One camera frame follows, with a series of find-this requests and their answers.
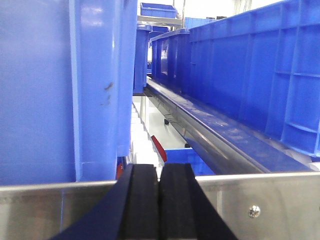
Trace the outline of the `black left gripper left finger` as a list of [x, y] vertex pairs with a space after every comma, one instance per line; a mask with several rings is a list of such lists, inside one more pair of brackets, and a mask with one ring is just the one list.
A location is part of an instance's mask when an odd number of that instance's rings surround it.
[[130, 164], [107, 194], [55, 240], [157, 240], [158, 178], [152, 164]]

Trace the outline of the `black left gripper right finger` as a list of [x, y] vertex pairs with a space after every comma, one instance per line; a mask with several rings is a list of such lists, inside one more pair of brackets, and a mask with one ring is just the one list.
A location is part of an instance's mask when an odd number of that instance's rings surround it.
[[167, 163], [159, 183], [161, 240], [236, 240], [189, 163]]

